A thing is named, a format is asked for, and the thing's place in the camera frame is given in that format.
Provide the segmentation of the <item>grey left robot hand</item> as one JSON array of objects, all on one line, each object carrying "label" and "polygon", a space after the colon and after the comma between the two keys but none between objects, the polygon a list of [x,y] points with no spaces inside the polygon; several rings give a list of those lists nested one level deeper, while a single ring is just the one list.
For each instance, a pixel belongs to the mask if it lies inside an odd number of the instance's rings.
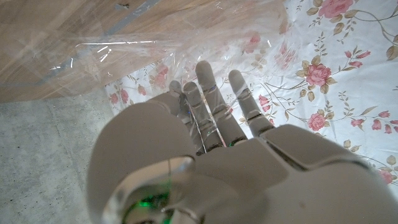
[{"label": "grey left robot hand", "polygon": [[261,113],[229,82],[252,138],[206,61],[197,82],[131,105],[96,140],[86,201],[93,223],[396,223],[381,175],[345,148]]}]

